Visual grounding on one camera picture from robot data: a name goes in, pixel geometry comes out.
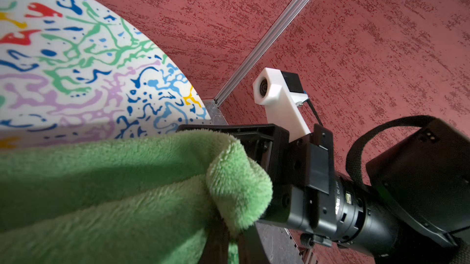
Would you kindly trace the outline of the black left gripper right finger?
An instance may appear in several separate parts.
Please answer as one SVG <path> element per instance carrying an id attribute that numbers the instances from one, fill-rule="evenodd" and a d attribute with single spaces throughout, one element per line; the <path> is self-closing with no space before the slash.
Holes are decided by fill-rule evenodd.
<path id="1" fill-rule="evenodd" d="M 249 227 L 240 234 L 237 245 L 240 264 L 270 264 L 255 226 Z"/>

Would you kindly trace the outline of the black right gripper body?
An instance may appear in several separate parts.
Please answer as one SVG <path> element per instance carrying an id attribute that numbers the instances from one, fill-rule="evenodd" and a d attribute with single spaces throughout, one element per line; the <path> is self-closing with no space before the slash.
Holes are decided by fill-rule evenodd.
<path id="1" fill-rule="evenodd" d="M 302 232 L 309 243 L 333 243 L 373 257 L 399 250 L 400 223 L 369 188 L 334 167 L 332 133 L 320 125 L 289 141 L 282 173 L 270 176 L 273 198 L 261 220 Z"/>

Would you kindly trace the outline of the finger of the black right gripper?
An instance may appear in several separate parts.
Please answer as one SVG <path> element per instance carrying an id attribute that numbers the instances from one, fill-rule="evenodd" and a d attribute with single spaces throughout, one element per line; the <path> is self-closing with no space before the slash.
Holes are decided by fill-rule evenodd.
<path id="1" fill-rule="evenodd" d="M 177 131 L 207 129 L 229 134 L 240 140 L 247 156 L 256 161 L 270 176 L 282 173 L 283 154 L 289 144 L 289 132 L 275 124 L 267 125 L 181 125 Z"/>

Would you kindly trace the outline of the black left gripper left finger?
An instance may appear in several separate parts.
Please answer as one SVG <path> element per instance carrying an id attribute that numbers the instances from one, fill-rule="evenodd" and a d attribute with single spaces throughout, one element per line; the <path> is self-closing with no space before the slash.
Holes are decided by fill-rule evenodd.
<path id="1" fill-rule="evenodd" d="M 199 264 L 227 264 L 230 233 L 222 219 L 211 224 Z"/>

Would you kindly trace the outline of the green grey microfibre cloth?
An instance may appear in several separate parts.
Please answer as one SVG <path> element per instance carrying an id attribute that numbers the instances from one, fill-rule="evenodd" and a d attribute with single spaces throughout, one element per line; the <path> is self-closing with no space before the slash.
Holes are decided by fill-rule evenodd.
<path id="1" fill-rule="evenodd" d="M 4 264 L 195 264 L 218 222 L 228 262 L 273 196 L 231 135 L 205 129 L 1 154 Z"/>

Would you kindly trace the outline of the colourful speckled round plate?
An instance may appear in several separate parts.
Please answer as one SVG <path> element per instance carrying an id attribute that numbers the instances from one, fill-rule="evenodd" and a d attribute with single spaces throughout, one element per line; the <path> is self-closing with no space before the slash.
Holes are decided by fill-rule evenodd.
<path id="1" fill-rule="evenodd" d="M 1 0 L 1 150 L 210 123 L 171 58 L 96 0 Z"/>

